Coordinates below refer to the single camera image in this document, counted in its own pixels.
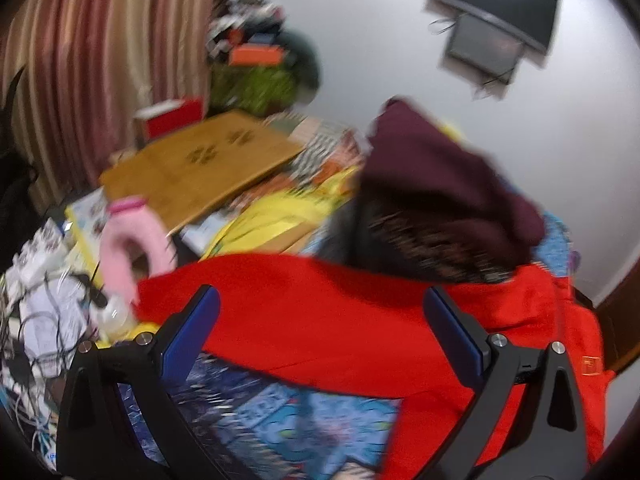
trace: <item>black bag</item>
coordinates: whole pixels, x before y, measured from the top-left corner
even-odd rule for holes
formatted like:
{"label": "black bag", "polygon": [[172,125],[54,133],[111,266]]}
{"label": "black bag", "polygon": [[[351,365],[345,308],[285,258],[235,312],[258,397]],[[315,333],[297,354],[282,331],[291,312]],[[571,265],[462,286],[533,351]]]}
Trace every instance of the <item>black bag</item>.
{"label": "black bag", "polygon": [[18,153],[11,130],[11,115],[22,67],[9,86],[0,110],[0,272],[12,265],[15,253],[33,237],[41,219],[29,197],[38,172]]}

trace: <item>wooden board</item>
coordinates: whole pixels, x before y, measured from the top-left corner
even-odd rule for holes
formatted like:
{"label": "wooden board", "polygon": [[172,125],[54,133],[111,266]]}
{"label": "wooden board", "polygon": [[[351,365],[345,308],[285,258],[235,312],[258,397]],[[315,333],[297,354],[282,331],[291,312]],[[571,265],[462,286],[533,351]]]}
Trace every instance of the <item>wooden board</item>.
{"label": "wooden board", "polygon": [[302,148],[233,111],[146,146],[106,170],[100,183],[110,201],[145,197],[173,233],[277,170]]}

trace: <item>blue patterned fabric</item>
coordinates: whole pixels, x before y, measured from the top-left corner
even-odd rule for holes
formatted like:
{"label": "blue patterned fabric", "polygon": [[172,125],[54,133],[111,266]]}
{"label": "blue patterned fabric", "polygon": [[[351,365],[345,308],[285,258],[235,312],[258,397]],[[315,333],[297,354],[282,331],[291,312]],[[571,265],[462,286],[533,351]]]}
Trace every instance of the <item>blue patterned fabric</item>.
{"label": "blue patterned fabric", "polygon": [[[145,454],[165,463],[130,386],[120,393]],[[329,480],[347,471],[373,478],[400,405],[299,388],[207,354],[170,395],[229,472],[246,478],[249,469],[264,480]]]}
{"label": "blue patterned fabric", "polygon": [[557,216],[543,213],[545,238],[533,251],[533,261],[543,264],[556,278],[570,274],[571,240],[569,229]]}

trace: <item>striped curtain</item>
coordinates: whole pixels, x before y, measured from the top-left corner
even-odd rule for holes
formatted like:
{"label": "striped curtain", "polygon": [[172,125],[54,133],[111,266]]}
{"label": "striped curtain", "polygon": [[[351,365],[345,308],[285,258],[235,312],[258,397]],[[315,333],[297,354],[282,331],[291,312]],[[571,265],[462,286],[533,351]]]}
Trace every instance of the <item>striped curtain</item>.
{"label": "striped curtain", "polygon": [[220,0],[26,0],[0,39],[2,99],[18,150],[37,168],[43,210],[96,186],[108,156],[132,145],[132,115],[154,102],[209,96],[204,37]]}

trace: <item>white wall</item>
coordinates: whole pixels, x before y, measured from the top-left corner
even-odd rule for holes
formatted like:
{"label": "white wall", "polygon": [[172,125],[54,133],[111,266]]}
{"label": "white wall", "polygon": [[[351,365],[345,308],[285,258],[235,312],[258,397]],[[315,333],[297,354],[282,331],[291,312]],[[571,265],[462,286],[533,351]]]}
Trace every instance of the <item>white wall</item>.
{"label": "white wall", "polygon": [[599,300],[640,252],[640,48],[610,0],[563,0],[546,66],[524,59],[503,99],[440,67],[448,34],[425,0],[276,0],[315,42],[307,110],[367,128],[395,94],[449,121],[569,225],[577,286]]}

